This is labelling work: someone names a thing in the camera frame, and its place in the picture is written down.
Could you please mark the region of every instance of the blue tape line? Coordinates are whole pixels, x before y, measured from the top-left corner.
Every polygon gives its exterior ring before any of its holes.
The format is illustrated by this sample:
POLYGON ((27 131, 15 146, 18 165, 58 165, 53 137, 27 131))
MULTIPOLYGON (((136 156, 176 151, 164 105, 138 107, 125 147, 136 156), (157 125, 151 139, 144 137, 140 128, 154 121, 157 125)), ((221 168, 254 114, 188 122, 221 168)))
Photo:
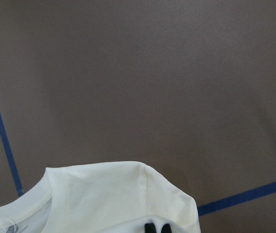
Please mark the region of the blue tape line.
POLYGON ((206 214, 210 214, 234 205, 241 204, 246 201, 264 197, 272 193, 276 193, 276 182, 270 183, 222 200, 211 202, 206 205, 199 206, 198 215, 203 216, 206 214))
POLYGON ((1 117, 1 113, 0 113, 0 135, 1 135, 1 139, 2 139, 2 143, 4 146, 4 150, 5 150, 5 154, 7 157, 7 161, 8 164, 10 166, 11 169, 11 173, 14 179, 14 183, 15 183, 15 187, 17 190, 17 193, 19 196, 23 195, 23 189, 22 189, 22 185, 21 185, 21 181, 18 175, 18 171, 17 171, 17 167, 14 161, 14 157, 13 157, 13 153, 6 135, 6 131, 5 131, 5 127, 4 127, 4 123, 1 117))

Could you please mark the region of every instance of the gray floor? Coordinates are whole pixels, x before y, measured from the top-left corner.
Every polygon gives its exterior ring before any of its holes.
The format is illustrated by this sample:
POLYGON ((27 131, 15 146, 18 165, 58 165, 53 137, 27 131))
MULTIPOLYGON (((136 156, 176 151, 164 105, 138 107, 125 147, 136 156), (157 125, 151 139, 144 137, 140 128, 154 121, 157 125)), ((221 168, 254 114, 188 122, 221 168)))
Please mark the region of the gray floor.
MULTIPOLYGON (((198 205, 276 181, 276 1, 0 1, 0 109, 24 190, 137 160, 198 205)), ((0 139, 0 205, 17 198, 0 139)), ((200 218, 276 232, 276 194, 200 218)))

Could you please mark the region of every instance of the brown floor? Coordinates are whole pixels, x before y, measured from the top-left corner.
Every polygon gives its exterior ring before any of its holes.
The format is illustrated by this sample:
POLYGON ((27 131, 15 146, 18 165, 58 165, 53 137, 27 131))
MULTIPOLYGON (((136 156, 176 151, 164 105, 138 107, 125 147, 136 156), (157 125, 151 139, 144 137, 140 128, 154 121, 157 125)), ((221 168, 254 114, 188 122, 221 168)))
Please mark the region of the brown floor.
MULTIPOLYGON (((137 160, 198 205, 276 181, 276 1, 0 1, 0 109, 24 190, 137 160)), ((17 198, 0 140, 0 205, 17 198)), ((276 194, 200 218, 276 232, 276 194)))

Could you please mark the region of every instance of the white fabric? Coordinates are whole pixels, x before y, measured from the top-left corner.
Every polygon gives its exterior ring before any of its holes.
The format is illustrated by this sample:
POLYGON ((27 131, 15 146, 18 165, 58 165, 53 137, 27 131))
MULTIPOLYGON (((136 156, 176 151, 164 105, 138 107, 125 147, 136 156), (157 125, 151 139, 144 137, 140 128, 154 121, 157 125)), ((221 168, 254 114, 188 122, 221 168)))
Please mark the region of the white fabric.
MULTIPOLYGON (((46 168, 39 183, 0 207, 17 233, 144 233, 169 223, 173 233, 199 233, 194 199, 140 162, 46 168)), ((0 226, 0 233, 5 232, 0 226)))

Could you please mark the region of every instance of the fabric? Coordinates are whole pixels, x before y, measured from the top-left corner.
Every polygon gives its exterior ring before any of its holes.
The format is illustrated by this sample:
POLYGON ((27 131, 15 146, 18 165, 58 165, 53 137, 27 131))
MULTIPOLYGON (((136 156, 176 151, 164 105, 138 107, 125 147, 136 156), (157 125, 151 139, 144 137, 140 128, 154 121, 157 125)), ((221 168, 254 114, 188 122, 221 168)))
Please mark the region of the fabric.
POLYGON ((26 194, 0 207, 0 233, 199 233, 192 197, 140 162, 46 168, 26 194))

